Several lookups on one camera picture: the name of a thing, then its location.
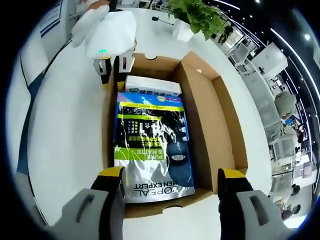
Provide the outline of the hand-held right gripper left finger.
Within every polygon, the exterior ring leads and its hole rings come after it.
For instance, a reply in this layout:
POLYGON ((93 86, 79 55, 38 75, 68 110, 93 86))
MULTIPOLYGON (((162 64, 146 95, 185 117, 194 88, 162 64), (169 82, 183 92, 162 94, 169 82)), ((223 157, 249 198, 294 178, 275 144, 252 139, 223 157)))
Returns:
POLYGON ((90 188, 62 208, 60 240, 122 240, 126 171, 123 166, 101 171, 90 188))

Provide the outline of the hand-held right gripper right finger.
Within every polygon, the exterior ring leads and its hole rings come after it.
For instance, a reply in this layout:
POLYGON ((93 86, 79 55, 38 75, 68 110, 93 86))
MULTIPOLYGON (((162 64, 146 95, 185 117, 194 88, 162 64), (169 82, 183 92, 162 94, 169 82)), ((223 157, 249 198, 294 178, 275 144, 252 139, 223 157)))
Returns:
POLYGON ((285 224, 280 209, 246 176, 235 169, 217 174, 222 240, 284 240, 285 224))

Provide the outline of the person's left hand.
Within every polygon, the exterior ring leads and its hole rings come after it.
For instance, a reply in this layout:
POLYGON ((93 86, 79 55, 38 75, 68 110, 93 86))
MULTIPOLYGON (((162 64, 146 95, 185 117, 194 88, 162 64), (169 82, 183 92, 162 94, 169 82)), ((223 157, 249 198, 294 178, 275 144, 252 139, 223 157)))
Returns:
POLYGON ((77 48, 81 45, 89 32, 105 18, 109 11, 109 5, 101 5, 98 8, 91 8, 87 10, 71 30, 72 47, 77 48))

